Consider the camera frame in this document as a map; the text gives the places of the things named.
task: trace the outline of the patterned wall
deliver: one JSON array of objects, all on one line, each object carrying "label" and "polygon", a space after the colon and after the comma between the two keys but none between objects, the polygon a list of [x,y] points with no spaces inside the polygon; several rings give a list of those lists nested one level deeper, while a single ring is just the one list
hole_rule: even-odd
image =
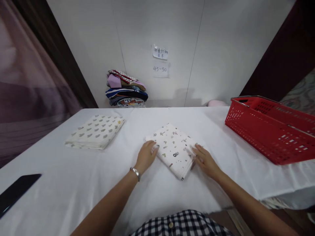
[{"label": "patterned wall", "polygon": [[315,115],[315,68],[281,102],[285,106]]}]

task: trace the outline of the paper note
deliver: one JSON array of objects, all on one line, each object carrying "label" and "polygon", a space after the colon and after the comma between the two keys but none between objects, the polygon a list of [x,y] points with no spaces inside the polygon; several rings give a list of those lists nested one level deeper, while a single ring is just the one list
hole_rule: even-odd
[{"label": "paper note", "polygon": [[168,58],[168,50],[166,48],[160,48],[153,45],[153,56],[159,59],[167,60]]},{"label": "paper note", "polygon": [[169,78],[169,68],[169,62],[153,61],[153,66],[151,68],[153,77]]}]

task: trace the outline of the smartphone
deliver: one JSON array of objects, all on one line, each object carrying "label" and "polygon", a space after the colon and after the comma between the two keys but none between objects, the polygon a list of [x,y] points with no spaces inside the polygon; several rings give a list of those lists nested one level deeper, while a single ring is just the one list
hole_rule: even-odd
[{"label": "smartphone", "polygon": [[0,195],[0,219],[41,176],[23,175]]}]

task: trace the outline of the person's left hand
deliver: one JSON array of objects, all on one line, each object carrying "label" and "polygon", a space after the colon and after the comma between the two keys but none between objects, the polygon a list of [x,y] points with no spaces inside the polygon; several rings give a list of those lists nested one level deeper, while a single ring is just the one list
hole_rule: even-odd
[{"label": "person's left hand", "polygon": [[141,175],[150,167],[155,159],[155,156],[157,155],[158,148],[151,152],[154,144],[156,144],[156,142],[154,142],[153,140],[147,141],[143,144],[142,148],[139,151],[135,168],[139,171]]}]

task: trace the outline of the table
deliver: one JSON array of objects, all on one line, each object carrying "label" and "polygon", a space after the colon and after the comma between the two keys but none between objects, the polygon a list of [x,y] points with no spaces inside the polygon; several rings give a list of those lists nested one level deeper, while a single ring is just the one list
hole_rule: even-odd
[{"label": "table", "polygon": [[[315,161],[276,166],[224,120],[229,107],[83,109],[0,169],[0,192],[21,175],[42,177],[0,220],[1,235],[66,236],[129,171],[144,137],[171,123],[203,145],[220,168],[256,199],[315,187]],[[126,119],[104,150],[68,148],[64,141],[95,114]],[[219,211],[231,206],[223,190],[196,166],[178,180],[157,158],[123,210],[113,235],[183,209]]]}]

